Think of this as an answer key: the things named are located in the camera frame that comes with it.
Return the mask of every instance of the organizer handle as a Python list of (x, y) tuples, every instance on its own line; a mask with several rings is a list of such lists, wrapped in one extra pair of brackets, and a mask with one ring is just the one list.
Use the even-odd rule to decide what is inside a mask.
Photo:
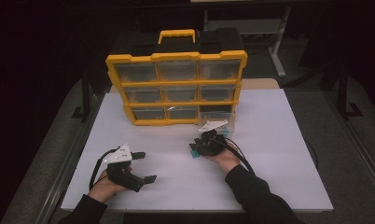
[(173, 36), (191, 36), (193, 38), (193, 43), (196, 42), (196, 36), (194, 30), (166, 30), (160, 32), (159, 44), (163, 37), (173, 37)]

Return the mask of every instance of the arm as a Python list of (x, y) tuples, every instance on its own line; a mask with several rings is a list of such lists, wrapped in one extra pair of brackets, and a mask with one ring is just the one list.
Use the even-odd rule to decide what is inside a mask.
[(243, 206), (253, 223), (302, 223), (289, 205), (279, 196), (270, 192), (266, 181), (249, 173), (240, 160), (227, 149), (214, 157), (206, 157), (216, 162), (227, 175), (225, 181), (230, 186), (237, 202)]
[(98, 178), (97, 183), (95, 183), (90, 190), (89, 194), (83, 195), (74, 211), (67, 217), (60, 220), (59, 223), (100, 223), (100, 219), (107, 207), (105, 202), (123, 190), (127, 189), (110, 181), (107, 178), (106, 170), (104, 170)]

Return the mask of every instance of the white table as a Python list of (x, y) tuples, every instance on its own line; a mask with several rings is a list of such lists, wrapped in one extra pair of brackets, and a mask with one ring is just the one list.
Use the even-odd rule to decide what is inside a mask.
[[(324, 185), (303, 141), (283, 90), (242, 90), (237, 105), (236, 132), (231, 137), (256, 174), (296, 212), (332, 210)], [(88, 192), (97, 159), (107, 150), (129, 144), (146, 158), (132, 162), (132, 173), (157, 175), (140, 192), (124, 191), (108, 202), (122, 212), (241, 212), (225, 175), (205, 158), (193, 159), (189, 143), (197, 125), (133, 126), (122, 111), (117, 93), (103, 101), (62, 209), (74, 209)]]

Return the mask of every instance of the human hand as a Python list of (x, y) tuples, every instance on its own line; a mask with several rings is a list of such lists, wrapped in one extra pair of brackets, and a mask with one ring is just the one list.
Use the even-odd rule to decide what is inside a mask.
[[(237, 151), (233, 144), (228, 143), (228, 145)], [(216, 156), (204, 156), (204, 158), (216, 162), (220, 169), (226, 174), (237, 165), (240, 165), (240, 159), (226, 148)]]
[(100, 203), (105, 203), (112, 198), (112, 196), (123, 190), (128, 189), (109, 180), (106, 170), (103, 170), (88, 196)]

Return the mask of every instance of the black jacket sleeve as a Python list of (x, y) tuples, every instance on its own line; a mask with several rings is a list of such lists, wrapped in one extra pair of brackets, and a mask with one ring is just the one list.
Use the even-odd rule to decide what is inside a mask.
[(266, 181), (249, 173), (243, 166), (234, 167), (225, 180), (252, 223), (303, 223), (286, 201), (270, 192)]
[(83, 195), (80, 202), (77, 204), (74, 211), (60, 220), (61, 224), (68, 223), (84, 223), (84, 224), (98, 224), (108, 205), (100, 203), (87, 195)]

